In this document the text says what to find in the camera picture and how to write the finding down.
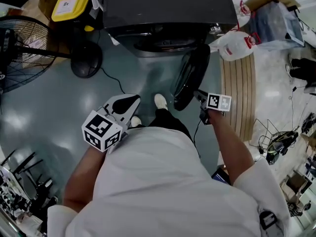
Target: power cord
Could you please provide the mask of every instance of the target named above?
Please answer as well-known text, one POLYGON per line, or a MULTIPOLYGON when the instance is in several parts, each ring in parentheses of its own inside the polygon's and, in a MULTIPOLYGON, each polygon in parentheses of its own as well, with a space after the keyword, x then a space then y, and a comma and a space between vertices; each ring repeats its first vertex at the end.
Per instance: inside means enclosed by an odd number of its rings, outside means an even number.
POLYGON ((126 94, 126 93, 125 93, 125 91, 122 89, 122 85, 121 85, 121 83, 120 83, 119 79, 117 79, 117 78, 115 78, 115 77, 112 77, 112 76, 108 75, 108 74, 105 72, 105 70, 104 70, 103 68, 100 68, 100 69, 102 69, 103 73, 104 73, 107 77, 109 77, 109 78, 111 78, 111 79, 113 79, 113 80, 117 81, 117 82, 118 82, 118 84, 119 84, 119 88, 121 89, 121 91, 123 92, 123 94, 126 94))
MULTIPOLYGON (((197 132, 198 132, 199 124, 201 124, 201 120, 197 124, 196 132, 194 133, 194 137, 193 137, 193 144, 194 144, 195 148, 197 148, 197 146, 196 146, 196 135, 197 135, 197 132)), ((199 154, 198 149, 197 149, 197 154, 198 154, 198 157, 201 159, 201 155, 199 154)))

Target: black pants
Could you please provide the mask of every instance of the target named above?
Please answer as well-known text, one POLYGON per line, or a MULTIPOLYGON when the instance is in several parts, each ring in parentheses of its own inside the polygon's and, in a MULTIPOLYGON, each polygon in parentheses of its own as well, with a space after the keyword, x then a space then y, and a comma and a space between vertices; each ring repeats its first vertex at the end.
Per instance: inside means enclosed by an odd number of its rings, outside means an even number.
MULTIPOLYGON (((156 118, 154 119, 153 122, 151 122, 149 126, 157 126, 157 127, 163 127, 163 128, 172 129, 172 130, 178 130, 186 134, 190 138, 190 140, 192 140, 189 134, 189 131, 187 130, 185 125, 183 125, 181 121, 179 121, 179 119, 175 118, 170 113, 170 111, 166 109, 157 109, 156 118)), ((135 128, 140 128, 140 127, 145 127, 145 126, 140 124, 135 128)))
POLYGON ((293 59, 292 67, 298 67, 297 69, 291 69, 290 75, 294 78, 306 80, 307 82, 316 81, 316 62, 309 59, 293 59))

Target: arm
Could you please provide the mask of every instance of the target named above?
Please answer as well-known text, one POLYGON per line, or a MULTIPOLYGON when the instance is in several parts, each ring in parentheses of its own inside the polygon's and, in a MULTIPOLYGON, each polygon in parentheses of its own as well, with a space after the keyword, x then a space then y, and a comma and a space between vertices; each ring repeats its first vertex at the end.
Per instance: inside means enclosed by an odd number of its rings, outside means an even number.
POLYGON ((64 206, 80 212, 92 201, 95 180, 105 155, 94 147, 88 148, 66 184, 64 206))
POLYGON ((209 121, 214 127, 229 178, 233 184, 238 176, 254 164, 252 156, 248 148, 225 121, 221 112, 209 110, 208 114, 209 121))

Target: white shirt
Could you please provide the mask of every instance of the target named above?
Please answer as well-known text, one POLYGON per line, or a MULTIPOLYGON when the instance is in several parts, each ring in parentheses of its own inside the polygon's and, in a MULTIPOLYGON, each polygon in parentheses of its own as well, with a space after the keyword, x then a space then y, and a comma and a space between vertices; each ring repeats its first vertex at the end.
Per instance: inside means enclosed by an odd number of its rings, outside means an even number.
POLYGON ((48 237, 259 237, 261 209, 272 211, 288 234, 287 205, 264 159, 232 187, 211 179, 182 132, 129 133, 106 156, 92 202, 80 213, 49 208, 48 237))

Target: white label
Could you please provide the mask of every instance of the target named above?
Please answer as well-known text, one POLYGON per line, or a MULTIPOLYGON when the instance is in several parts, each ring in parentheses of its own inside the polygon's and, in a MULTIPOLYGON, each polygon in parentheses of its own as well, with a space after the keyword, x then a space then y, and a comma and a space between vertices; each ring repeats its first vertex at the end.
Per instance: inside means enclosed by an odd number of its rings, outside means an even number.
POLYGON ((63 15, 73 12, 77 0, 62 0, 59 2, 55 15, 63 15))

